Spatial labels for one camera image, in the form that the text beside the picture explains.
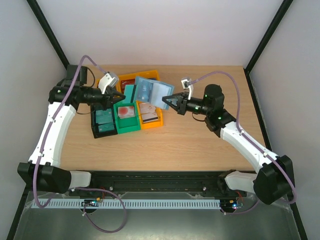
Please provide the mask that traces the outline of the blue card holder wallet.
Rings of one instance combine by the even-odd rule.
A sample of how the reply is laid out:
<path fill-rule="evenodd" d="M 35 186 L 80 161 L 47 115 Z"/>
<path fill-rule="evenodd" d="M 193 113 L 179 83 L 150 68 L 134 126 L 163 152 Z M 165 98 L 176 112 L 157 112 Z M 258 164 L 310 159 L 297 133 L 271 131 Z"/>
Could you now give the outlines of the blue card holder wallet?
<path fill-rule="evenodd" d="M 168 110 L 169 105 L 162 98 L 173 94 L 175 87 L 171 84 L 141 76 L 135 77 L 136 86 L 134 99 L 149 103 L 162 110 Z"/>

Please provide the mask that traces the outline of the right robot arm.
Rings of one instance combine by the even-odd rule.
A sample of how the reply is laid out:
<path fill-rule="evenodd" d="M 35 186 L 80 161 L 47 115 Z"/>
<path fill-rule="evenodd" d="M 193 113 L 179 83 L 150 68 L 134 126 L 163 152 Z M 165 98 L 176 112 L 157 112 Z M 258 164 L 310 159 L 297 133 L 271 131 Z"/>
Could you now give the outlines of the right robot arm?
<path fill-rule="evenodd" d="M 254 173 L 230 170 L 218 183 L 218 191 L 229 196 L 235 190 L 253 193 L 266 205 L 270 205 L 293 192 L 294 173 L 291 159 L 278 156 L 250 136 L 225 108 L 222 88 L 209 84 L 203 98 L 191 97 L 187 92 L 164 96 L 163 102 L 178 114 L 191 112 L 204 115 L 207 128 L 232 145 L 251 164 Z"/>

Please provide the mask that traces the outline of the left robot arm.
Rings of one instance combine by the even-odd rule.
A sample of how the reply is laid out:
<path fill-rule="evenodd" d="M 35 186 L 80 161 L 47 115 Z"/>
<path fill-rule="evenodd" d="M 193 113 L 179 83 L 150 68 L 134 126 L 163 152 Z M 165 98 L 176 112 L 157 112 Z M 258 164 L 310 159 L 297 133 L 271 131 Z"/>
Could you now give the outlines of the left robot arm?
<path fill-rule="evenodd" d="M 63 144 L 70 123 L 80 104 L 111 108 L 125 96 L 116 90 L 119 77 L 106 72 L 96 88 L 87 86 L 88 67 L 68 65 L 66 77 L 49 92 L 48 112 L 39 141 L 28 162 L 21 162 L 17 173 L 35 191 L 63 194 L 90 185 L 88 171 L 60 167 Z"/>

